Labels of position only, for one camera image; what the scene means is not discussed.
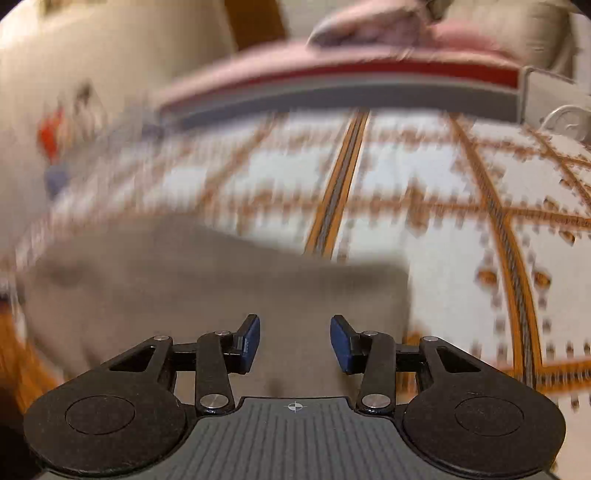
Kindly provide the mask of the dark wooden door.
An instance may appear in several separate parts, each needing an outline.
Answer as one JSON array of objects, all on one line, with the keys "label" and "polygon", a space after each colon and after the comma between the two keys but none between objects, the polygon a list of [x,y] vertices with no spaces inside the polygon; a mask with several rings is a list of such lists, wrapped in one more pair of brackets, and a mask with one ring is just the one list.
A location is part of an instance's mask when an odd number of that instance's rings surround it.
[{"label": "dark wooden door", "polygon": [[223,5],[238,51],[287,38],[276,0],[224,0]]}]

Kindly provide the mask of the white metal headboard frame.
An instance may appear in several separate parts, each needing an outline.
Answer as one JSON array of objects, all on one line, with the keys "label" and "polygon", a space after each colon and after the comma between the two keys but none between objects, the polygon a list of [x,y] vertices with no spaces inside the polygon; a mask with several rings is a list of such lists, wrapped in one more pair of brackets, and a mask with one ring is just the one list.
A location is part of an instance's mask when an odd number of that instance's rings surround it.
[{"label": "white metal headboard frame", "polygon": [[590,120],[591,110],[589,107],[567,104],[548,113],[542,119],[539,129],[557,133],[582,143],[589,143]]}]

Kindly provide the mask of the folded pink comforter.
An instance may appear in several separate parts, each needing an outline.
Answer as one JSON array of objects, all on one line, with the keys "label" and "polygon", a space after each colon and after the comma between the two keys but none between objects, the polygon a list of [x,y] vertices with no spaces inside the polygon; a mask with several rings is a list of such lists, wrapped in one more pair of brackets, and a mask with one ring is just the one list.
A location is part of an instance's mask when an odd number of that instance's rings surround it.
[{"label": "folded pink comforter", "polygon": [[421,1],[360,1],[322,19],[311,31],[307,44],[429,48],[434,38]]}]

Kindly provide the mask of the grey-brown fleece pants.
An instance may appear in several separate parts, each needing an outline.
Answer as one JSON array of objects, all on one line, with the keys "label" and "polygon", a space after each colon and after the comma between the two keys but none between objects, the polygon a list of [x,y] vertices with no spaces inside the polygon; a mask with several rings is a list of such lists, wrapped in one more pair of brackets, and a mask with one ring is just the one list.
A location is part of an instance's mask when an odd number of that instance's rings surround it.
[{"label": "grey-brown fleece pants", "polygon": [[155,335],[189,343],[256,314],[262,337],[242,396],[352,395],[329,321],[396,339],[409,324],[407,265],[335,264],[201,226],[185,216],[129,220],[52,244],[17,275],[28,331],[80,375]]}]

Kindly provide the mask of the pink pillow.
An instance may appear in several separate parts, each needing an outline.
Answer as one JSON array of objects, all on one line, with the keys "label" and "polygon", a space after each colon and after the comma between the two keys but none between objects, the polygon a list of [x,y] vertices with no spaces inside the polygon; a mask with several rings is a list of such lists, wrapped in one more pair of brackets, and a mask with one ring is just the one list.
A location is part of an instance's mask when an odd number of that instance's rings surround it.
[{"label": "pink pillow", "polygon": [[444,49],[488,53],[514,59],[514,55],[492,37],[468,24],[441,22],[431,25],[429,32],[435,44]]}]

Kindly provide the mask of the red box with teddy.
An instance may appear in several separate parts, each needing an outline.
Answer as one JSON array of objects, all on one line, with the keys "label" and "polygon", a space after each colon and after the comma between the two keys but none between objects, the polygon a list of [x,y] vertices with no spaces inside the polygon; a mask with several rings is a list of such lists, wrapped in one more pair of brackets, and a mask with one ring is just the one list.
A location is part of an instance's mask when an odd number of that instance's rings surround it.
[{"label": "red box with teddy", "polygon": [[59,161],[68,136],[68,118],[63,106],[44,114],[38,124],[37,142],[49,165]]}]

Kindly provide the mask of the pink quilted large bed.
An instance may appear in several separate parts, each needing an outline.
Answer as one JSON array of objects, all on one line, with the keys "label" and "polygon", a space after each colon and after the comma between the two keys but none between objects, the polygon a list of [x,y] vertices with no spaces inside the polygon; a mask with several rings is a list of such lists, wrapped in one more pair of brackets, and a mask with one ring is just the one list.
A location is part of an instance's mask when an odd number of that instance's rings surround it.
[{"label": "pink quilted large bed", "polygon": [[163,117],[194,125],[266,111],[417,109],[517,123],[522,68],[488,52],[304,42],[242,51],[149,95]]}]

